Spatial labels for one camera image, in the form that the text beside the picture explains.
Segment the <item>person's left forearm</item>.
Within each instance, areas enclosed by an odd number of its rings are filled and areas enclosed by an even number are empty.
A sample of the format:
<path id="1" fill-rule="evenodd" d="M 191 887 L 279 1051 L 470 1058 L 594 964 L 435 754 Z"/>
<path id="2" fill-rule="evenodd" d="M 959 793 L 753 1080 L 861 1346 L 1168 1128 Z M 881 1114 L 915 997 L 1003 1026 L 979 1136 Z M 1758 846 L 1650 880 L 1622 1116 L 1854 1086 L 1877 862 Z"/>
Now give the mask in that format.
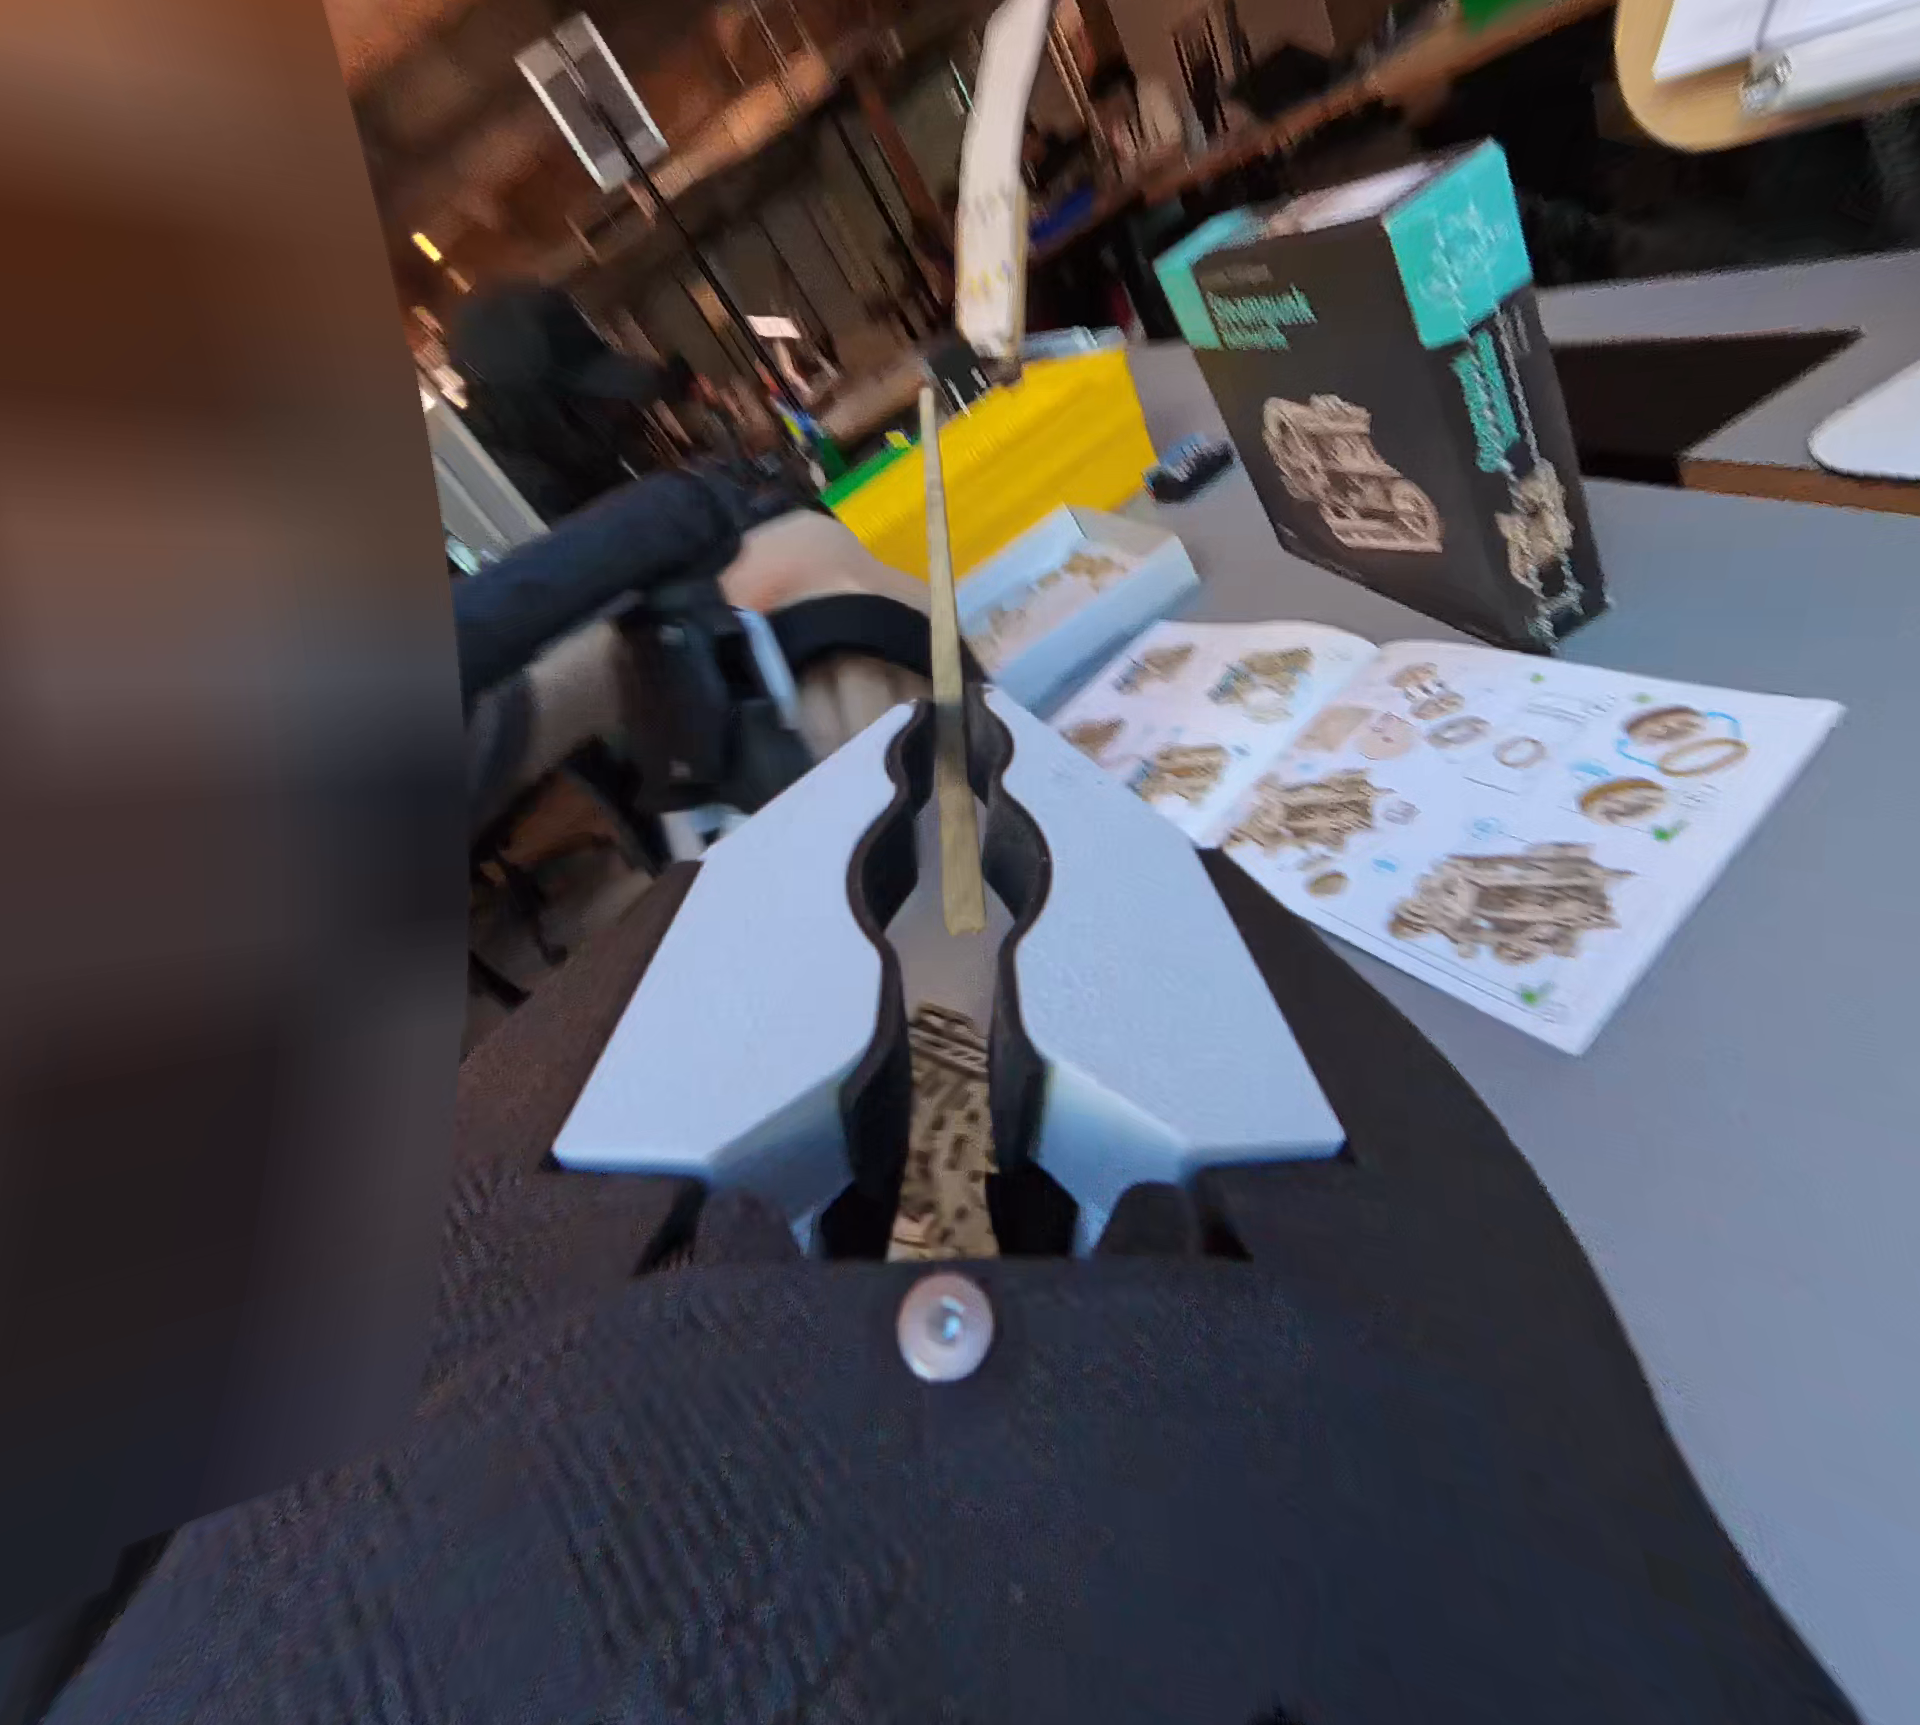
<path id="1" fill-rule="evenodd" d="M 620 601 L 716 578 L 755 522 L 730 479 L 656 470 L 459 578 L 449 591 L 459 709 Z"/>

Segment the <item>instruction booklet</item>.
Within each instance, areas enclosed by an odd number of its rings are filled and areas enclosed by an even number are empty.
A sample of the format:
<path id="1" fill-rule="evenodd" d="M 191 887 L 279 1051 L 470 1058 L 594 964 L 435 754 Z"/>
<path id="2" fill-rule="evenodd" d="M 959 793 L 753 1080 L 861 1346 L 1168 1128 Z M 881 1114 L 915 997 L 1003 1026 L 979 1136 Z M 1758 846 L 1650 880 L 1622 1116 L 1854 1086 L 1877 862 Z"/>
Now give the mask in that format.
<path id="1" fill-rule="evenodd" d="M 1584 1055 L 1833 703 L 1295 621 L 1162 621 L 1051 714 L 1289 913 Z"/>

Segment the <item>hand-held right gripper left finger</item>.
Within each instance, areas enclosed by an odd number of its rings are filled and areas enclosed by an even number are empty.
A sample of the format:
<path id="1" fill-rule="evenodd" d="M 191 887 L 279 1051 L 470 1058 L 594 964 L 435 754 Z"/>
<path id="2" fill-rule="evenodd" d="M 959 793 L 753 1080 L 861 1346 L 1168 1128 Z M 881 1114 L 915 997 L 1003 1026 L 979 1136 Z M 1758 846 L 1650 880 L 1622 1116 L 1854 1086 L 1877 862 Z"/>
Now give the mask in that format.
<path id="1" fill-rule="evenodd" d="M 911 1060 L 890 929 L 919 882 L 900 705 L 691 868 L 549 1155 L 746 1191 L 788 1222 L 900 1200 Z"/>

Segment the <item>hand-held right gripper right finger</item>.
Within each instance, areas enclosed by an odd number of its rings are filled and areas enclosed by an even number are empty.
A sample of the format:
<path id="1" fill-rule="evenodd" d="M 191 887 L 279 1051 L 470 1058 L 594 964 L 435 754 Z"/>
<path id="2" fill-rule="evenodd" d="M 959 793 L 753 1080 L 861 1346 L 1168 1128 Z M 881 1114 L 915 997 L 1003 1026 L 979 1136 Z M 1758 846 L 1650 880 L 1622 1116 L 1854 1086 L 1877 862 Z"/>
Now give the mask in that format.
<path id="1" fill-rule="evenodd" d="M 1005 913 L 988 1109 L 1016 1193 L 1092 1248 L 1139 1184 L 1319 1163 L 1345 1135 L 1210 864 L 991 687 L 972 689 L 979 873 Z"/>

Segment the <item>small black object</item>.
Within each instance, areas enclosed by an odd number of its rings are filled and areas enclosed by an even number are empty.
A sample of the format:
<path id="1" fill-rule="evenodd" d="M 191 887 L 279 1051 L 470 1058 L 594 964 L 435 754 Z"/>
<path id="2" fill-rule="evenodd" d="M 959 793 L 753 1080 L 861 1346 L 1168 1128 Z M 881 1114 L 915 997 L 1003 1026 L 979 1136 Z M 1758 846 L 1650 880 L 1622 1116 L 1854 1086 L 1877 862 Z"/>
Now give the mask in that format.
<path id="1" fill-rule="evenodd" d="M 1216 432 L 1191 432 L 1148 464 L 1142 486 L 1157 506 L 1182 506 L 1233 467 L 1233 443 Z"/>

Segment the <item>person's left hand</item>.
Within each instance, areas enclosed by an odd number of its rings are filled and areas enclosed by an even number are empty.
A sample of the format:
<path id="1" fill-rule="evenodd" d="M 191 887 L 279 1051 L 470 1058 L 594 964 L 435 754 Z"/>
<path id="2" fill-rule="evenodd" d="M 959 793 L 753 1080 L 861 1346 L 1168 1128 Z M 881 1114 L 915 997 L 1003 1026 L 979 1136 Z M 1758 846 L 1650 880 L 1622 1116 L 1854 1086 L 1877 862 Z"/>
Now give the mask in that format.
<path id="1" fill-rule="evenodd" d="M 766 616 L 846 595 L 928 607 L 923 580 L 877 561 L 828 512 L 784 512 L 748 529 L 717 585 L 730 607 Z"/>

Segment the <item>white card sign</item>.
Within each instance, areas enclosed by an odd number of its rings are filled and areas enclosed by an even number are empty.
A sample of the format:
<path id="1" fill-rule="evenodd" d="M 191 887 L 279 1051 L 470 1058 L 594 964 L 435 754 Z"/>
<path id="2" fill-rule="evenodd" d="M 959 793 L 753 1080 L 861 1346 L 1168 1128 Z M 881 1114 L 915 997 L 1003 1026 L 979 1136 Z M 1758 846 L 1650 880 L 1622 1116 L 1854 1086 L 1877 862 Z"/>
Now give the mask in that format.
<path id="1" fill-rule="evenodd" d="M 1055 0 L 1001 0 L 983 27 L 957 164 L 954 297 L 957 334 L 994 369 L 1019 363 L 1031 206 L 1021 174 L 1025 116 Z"/>

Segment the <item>white panel on stand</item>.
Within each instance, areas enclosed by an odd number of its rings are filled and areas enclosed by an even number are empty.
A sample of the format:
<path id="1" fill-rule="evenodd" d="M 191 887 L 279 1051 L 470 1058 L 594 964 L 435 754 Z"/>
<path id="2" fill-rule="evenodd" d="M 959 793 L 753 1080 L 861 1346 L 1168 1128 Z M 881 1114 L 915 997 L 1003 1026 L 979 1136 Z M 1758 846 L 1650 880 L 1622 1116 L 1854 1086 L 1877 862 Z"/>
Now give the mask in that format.
<path id="1" fill-rule="evenodd" d="M 514 61 L 602 193 L 640 183 L 665 156 L 659 124 L 588 14 L 529 40 Z"/>

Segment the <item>yellow plastic crate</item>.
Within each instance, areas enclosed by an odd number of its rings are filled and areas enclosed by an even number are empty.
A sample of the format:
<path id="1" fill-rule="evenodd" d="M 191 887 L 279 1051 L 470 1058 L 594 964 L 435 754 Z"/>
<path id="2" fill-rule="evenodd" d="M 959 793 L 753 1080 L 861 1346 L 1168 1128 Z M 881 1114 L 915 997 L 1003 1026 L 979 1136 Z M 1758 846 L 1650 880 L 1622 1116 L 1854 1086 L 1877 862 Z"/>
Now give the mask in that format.
<path id="1" fill-rule="evenodd" d="M 1155 449 L 1129 353 L 1035 363 L 937 432 L 951 574 L 964 578 L 1060 508 L 1112 512 L 1142 492 Z M 832 515 L 879 563 L 928 574 L 917 440 L 828 491 Z"/>

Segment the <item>white tray of wooden parts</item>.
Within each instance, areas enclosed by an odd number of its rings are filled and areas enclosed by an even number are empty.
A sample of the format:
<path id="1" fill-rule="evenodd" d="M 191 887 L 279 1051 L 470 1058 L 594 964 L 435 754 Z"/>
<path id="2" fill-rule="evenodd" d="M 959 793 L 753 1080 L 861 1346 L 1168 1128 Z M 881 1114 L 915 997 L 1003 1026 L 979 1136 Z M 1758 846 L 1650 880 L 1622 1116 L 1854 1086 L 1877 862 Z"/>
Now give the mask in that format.
<path id="1" fill-rule="evenodd" d="M 1057 508 L 959 578 L 957 625 L 1005 696 L 1050 712 L 1198 585 L 1174 533 L 1117 512 Z"/>

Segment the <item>white rounded object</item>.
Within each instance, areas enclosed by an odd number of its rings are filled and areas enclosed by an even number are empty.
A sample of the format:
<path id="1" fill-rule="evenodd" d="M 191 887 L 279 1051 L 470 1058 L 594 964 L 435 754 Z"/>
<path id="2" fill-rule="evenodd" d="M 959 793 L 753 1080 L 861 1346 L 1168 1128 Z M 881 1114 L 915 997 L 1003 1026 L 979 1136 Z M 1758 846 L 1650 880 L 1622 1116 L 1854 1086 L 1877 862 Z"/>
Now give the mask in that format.
<path id="1" fill-rule="evenodd" d="M 1807 436 L 1812 464 L 1841 479 L 1918 485 L 1918 364 L 1835 409 Z"/>

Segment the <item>thin wooden parts sheet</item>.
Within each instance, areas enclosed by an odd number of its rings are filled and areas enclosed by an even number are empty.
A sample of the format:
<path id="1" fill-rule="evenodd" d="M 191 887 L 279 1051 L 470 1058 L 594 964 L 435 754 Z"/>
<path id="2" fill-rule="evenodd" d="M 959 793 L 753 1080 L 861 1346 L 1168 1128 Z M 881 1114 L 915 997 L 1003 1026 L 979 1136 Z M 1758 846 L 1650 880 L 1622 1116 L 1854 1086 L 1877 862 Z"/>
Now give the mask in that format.
<path id="1" fill-rule="evenodd" d="M 940 445 L 940 396 L 919 391 L 923 551 L 929 634 L 931 813 L 937 838 L 937 917 L 944 993 L 908 1016 L 909 1135 L 901 1210 L 890 1257 L 933 1263 L 994 1257 L 989 1188 L 996 1176 L 988 1076 L 991 950 L 978 802 L 967 777 L 966 657 L 957 626 Z"/>

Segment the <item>black and teal model box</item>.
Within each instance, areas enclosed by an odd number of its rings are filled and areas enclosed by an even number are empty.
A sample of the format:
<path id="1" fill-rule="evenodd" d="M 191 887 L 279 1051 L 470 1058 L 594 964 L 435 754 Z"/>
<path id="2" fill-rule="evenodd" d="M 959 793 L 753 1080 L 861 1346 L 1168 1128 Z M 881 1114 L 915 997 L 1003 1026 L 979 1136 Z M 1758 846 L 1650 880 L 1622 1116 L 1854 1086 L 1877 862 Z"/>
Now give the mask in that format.
<path id="1" fill-rule="evenodd" d="M 1285 553 L 1510 651 L 1610 591 L 1493 137 L 1214 214 L 1154 264 Z"/>

